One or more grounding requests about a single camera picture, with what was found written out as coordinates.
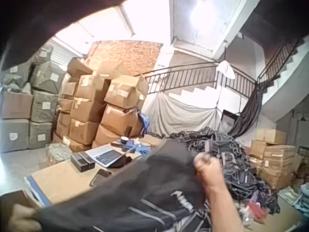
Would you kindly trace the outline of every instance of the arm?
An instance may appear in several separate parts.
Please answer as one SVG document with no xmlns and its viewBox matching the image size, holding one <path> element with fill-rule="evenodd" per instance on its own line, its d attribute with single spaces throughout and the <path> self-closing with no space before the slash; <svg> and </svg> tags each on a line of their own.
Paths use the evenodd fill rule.
<svg viewBox="0 0 309 232">
<path fill-rule="evenodd" d="M 240 232 L 243 225 L 232 197 L 224 183 L 220 162 L 213 157 L 198 155 L 195 159 L 198 175 L 204 183 L 205 191 L 212 207 L 211 219 L 214 232 Z"/>
</svg>

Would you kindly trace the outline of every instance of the brick wall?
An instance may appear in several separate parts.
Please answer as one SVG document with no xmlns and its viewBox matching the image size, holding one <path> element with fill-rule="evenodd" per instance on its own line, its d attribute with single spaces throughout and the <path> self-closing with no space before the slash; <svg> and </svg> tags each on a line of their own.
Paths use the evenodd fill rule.
<svg viewBox="0 0 309 232">
<path fill-rule="evenodd" d="M 120 60 L 131 75 L 137 75 L 154 68 L 161 47 L 160 43 L 145 41 L 94 42 L 88 53 L 87 64 L 95 70 L 103 60 Z"/>
</svg>

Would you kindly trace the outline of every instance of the white printed logo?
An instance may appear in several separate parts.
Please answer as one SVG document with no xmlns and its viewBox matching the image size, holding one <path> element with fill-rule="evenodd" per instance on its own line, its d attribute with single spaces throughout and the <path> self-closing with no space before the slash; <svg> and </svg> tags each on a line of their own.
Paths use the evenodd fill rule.
<svg viewBox="0 0 309 232">
<path fill-rule="evenodd" d="M 171 194 L 171 196 L 175 195 L 179 201 L 179 203 L 187 208 L 189 210 L 190 213 L 193 212 L 193 205 L 187 201 L 187 199 L 184 197 L 183 192 L 181 191 L 175 191 Z"/>
</svg>

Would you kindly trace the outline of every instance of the concrete floor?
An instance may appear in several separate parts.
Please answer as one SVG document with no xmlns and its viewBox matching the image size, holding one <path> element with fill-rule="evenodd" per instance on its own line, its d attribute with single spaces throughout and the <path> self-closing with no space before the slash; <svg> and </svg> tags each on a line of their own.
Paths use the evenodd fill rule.
<svg viewBox="0 0 309 232">
<path fill-rule="evenodd" d="M 0 154 L 0 196 L 24 188 L 24 177 L 46 167 L 46 149 Z"/>
</svg>

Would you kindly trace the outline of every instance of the smartphone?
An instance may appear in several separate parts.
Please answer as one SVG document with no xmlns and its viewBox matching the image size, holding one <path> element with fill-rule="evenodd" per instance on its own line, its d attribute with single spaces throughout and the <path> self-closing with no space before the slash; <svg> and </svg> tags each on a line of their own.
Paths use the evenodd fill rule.
<svg viewBox="0 0 309 232">
<path fill-rule="evenodd" d="M 98 170 L 95 177 L 91 180 L 90 186 L 94 187 L 101 185 L 106 180 L 106 178 L 109 177 L 111 174 L 112 173 L 103 169 Z"/>
</svg>

